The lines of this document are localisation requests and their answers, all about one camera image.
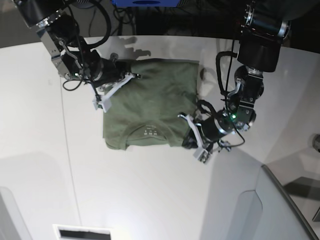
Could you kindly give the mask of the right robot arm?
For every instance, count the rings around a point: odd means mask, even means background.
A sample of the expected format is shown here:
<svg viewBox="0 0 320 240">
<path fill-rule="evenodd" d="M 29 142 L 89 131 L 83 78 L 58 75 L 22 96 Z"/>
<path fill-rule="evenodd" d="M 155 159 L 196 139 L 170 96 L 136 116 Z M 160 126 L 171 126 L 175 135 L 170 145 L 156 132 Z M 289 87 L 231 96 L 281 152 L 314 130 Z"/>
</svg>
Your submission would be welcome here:
<svg viewBox="0 0 320 240">
<path fill-rule="evenodd" d="M 51 62 L 66 82 L 88 84 L 97 89 L 106 84 L 118 84 L 126 77 L 142 76 L 129 70 L 116 54 L 102 58 L 97 47 L 111 35 L 111 19 L 96 0 L 89 1 L 104 17 L 106 32 L 95 43 L 87 43 L 80 35 L 80 26 L 73 12 L 66 13 L 73 0 L 15 0 L 14 4 L 28 28 L 37 27 L 36 34 L 50 54 Z"/>
</svg>

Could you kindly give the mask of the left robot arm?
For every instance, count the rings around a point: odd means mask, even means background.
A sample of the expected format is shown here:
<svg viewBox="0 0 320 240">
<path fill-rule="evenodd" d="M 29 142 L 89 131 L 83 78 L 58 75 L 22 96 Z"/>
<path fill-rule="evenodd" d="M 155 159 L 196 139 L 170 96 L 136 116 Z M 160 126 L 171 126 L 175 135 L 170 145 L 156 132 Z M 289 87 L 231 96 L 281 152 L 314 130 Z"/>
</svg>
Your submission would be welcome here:
<svg viewBox="0 0 320 240">
<path fill-rule="evenodd" d="M 262 1 L 252 0 L 246 5 L 238 52 L 221 51 L 216 55 L 215 66 L 219 90 L 224 106 L 216 111 L 211 103 L 200 99 L 196 109 L 207 115 L 207 119 L 192 117 L 184 113 L 190 130 L 182 142 L 186 149 L 199 149 L 203 157 L 214 150 L 231 150 L 234 145 L 223 137 L 235 132 L 249 130 L 256 120 L 254 104 L 264 92 L 263 73 L 276 70 L 281 45 L 287 36 L 290 23 L 263 9 Z M 237 59 L 241 66 L 234 73 L 235 88 L 228 90 L 228 83 L 222 82 L 221 59 Z"/>
</svg>

